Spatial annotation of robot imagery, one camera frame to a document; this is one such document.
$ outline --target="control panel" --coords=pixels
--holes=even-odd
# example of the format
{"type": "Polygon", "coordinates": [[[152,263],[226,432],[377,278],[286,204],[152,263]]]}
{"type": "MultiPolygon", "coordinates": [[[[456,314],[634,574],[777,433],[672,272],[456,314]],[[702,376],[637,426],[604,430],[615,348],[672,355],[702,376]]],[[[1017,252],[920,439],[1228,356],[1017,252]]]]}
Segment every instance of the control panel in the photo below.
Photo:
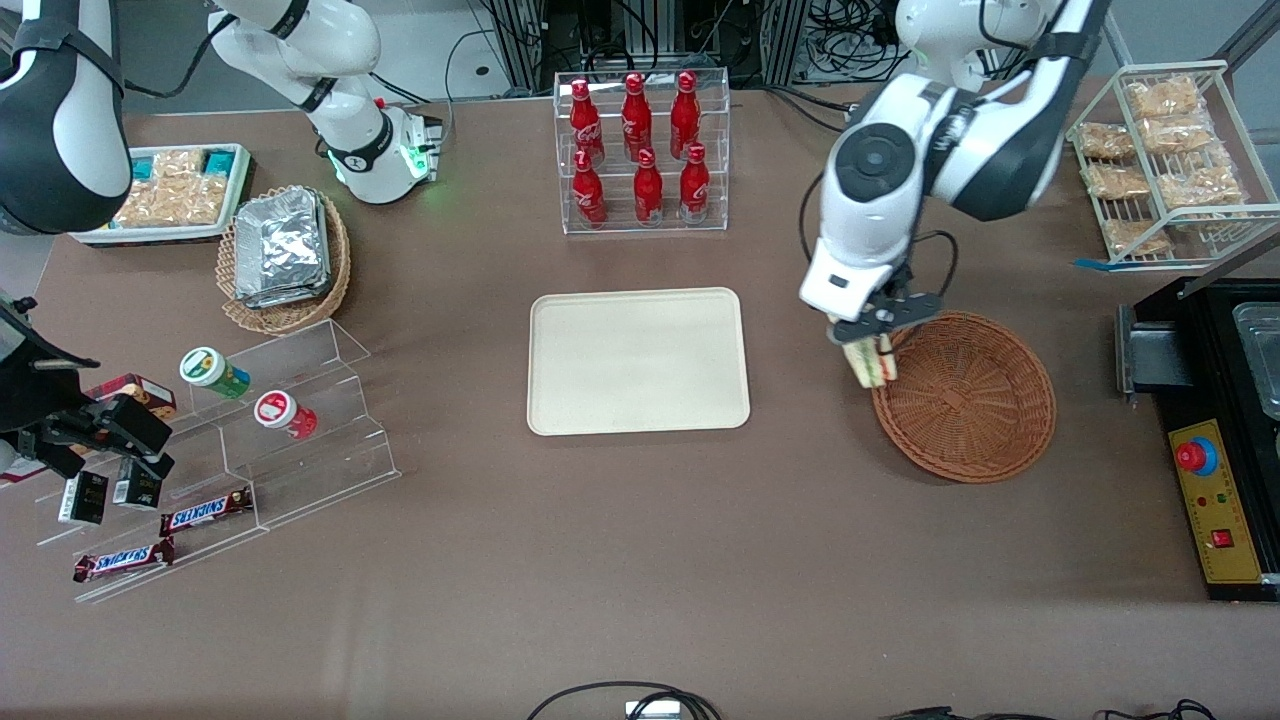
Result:
{"type": "Polygon", "coordinates": [[[1187,502],[1204,580],[1217,584],[1260,583],[1262,570],[1244,521],[1235,478],[1222,450],[1217,420],[1169,433],[1178,480],[1187,502]]]}

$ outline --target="red switch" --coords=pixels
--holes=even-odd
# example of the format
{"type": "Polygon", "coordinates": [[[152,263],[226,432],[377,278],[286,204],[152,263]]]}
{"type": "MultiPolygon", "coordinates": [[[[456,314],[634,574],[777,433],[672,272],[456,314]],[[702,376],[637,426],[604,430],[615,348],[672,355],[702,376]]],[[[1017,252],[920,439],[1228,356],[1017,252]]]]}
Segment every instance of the red switch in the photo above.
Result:
{"type": "Polygon", "coordinates": [[[1208,462],[1208,454],[1204,452],[1204,448],[1198,442],[1179,445],[1174,457],[1178,460],[1178,466],[1188,473],[1194,473],[1208,462]]]}

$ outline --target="brown table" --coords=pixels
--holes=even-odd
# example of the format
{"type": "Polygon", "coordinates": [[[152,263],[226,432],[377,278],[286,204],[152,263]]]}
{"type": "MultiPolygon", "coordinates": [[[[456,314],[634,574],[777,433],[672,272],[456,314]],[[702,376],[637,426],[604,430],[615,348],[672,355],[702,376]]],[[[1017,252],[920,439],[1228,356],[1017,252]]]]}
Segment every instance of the brown table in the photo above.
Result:
{"type": "MultiPolygon", "coordinates": [[[[731,229],[666,240],[566,241],[544,101],[460,105],[443,182],[387,208],[343,192],[298,113],[133,118],[136,145],[241,142],[255,190],[335,199],[356,263],[338,320],[374,352],[360,372],[404,477],[99,606],[64,602],[70,569],[33,547],[32,500],[56,483],[0,492],[0,716],[520,719],[632,678],[735,720],[938,703],[1075,720],[1181,696],[1274,717],[1276,611],[1203,600],[1151,404],[1112,389],[1112,309],[1169,278],[1070,265],[1101,252],[1075,168],[1016,219],[924,214],[963,243],[947,304],[1020,333],[1060,404],[1038,465],[963,487],[890,445],[796,299],[796,205],[831,135],[736,100],[731,229]],[[742,300],[745,427],[529,430],[534,300],[700,286],[742,300]]],[[[922,287],[946,255],[922,247],[922,287]]],[[[86,382],[177,387],[188,347],[261,340],[221,315],[212,266],[209,245],[60,240],[37,320],[104,361],[86,382]]],[[[628,697],[548,717],[620,717],[628,697]]]]}

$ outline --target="red emergency stop button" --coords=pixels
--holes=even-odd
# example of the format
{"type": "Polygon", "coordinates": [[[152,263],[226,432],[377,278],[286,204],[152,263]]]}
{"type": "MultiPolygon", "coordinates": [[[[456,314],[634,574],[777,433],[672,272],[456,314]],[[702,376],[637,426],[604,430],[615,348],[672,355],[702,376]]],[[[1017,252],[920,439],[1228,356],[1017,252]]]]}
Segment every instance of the red emergency stop button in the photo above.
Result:
{"type": "Polygon", "coordinates": [[[1217,470],[1217,448],[1207,438],[1193,437],[1174,450],[1174,461],[1188,473],[1211,475],[1217,470]]]}

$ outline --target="brown woven basket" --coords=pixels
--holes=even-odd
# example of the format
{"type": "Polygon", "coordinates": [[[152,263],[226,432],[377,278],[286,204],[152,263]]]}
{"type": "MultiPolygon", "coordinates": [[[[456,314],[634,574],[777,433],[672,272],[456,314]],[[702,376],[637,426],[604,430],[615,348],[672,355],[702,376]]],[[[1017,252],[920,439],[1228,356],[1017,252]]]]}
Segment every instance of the brown woven basket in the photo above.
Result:
{"type": "MultiPolygon", "coordinates": [[[[284,190],[287,188],[278,187],[259,197],[274,197],[284,190]]],[[[333,202],[324,195],[320,197],[324,201],[329,264],[333,269],[333,287],[324,297],[276,305],[265,310],[250,310],[236,300],[236,223],[223,233],[218,243],[218,268],[214,277],[218,279],[218,288],[230,299],[223,305],[223,311],[239,327],[271,336],[289,334],[332,316],[342,305],[342,300],[347,296],[347,284],[351,283],[351,242],[347,240],[347,225],[342,223],[342,217],[338,215],[333,202]]]]}
{"type": "Polygon", "coordinates": [[[1039,357],[1004,325],[968,313],[945,313],[914,333],[897,356],[897,380],[872,393],[893,445],[961,483],[995,483],[1030,468],[1057,419],[1039,357]]]}

